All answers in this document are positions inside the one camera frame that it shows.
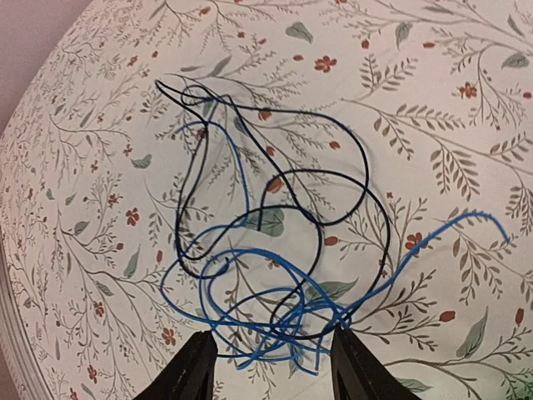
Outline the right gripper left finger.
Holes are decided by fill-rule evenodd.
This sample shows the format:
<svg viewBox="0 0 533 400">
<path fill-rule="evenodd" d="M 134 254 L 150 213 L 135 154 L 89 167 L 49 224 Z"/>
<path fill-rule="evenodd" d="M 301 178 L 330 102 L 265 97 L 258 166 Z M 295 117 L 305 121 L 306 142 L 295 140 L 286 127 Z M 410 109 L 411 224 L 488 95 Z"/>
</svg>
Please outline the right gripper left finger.
<svg viewBox="0 0 533 400">
<path fill-rule="evenodd" d="M 195 332 L 135 400 L 212 400 L 217 344 Z"/>
</svg>

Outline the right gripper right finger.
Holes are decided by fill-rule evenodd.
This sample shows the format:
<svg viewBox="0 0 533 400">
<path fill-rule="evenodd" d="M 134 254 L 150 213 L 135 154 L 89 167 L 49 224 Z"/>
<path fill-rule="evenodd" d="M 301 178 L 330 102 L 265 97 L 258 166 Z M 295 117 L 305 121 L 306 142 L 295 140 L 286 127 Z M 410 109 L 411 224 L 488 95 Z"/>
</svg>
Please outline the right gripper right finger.
<svg viewBox="0 0 533 400">
<path fill-rule="evenodd" d="M 350 330 L 335 327 L 331 344 L 335 400 L 419 400 Z"/>
</svg>

